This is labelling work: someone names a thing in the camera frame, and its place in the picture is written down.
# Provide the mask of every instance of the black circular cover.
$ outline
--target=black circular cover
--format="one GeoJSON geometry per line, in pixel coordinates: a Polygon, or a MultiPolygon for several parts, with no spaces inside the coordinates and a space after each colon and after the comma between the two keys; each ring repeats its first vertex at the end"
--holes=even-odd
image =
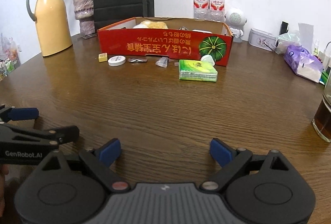
{"type": "Polygon", "coordinates": [[[15,195],[20,217],[33,224],[76,224],[102,206],[105,192],[95,180],[74,172],[43,171],[28,178],[15,195]]]}
{"type": "Polygon", "coordinates": [[[244,221],[256,224],[297,224],[308,220],[315,195],[302,177],[284,171],[247,175],[226,190],[231,209],[244,221]]]}

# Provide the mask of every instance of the plush toy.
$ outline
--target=plush toy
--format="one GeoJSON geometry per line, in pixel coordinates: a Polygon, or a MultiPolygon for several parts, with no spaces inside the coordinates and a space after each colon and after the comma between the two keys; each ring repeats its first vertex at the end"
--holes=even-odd
{"type": "Polygon", "coordinates": [[[168,26],[162,21],[145,20],[133,27],[134,29],[168,29],[168,26]]]}

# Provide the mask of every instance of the small yellow box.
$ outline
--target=small yellow box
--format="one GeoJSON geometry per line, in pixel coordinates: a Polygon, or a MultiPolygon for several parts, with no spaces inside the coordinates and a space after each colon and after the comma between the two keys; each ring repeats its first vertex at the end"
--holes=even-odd
{"type": "Polygon", "coordinates": [[[99,62],[108,61],[107,53],[99,54],[99,62]]]}

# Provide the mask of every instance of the red and white label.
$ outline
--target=red and white label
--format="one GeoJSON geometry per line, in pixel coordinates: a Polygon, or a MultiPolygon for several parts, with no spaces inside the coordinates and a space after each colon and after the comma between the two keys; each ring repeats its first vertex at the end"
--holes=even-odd
{"type": "Polygon", "coordinates": [[[224,9],[224,1],[222,0],[211,0],[210,10],[222,11],[224,9]]]}
{"type": "Polygon", "coordinates": [[[194,8],[208,9],[209,0],[193,0],[194,8]]]}

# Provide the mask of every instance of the green package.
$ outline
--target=green package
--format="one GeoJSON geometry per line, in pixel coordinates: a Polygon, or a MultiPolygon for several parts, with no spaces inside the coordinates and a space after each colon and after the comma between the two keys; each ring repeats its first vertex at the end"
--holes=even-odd
{"type": "Polygon", "coordinates": [[[179,79],[216,82],[217,71],[209,62],[179,60],[179,79]]]}

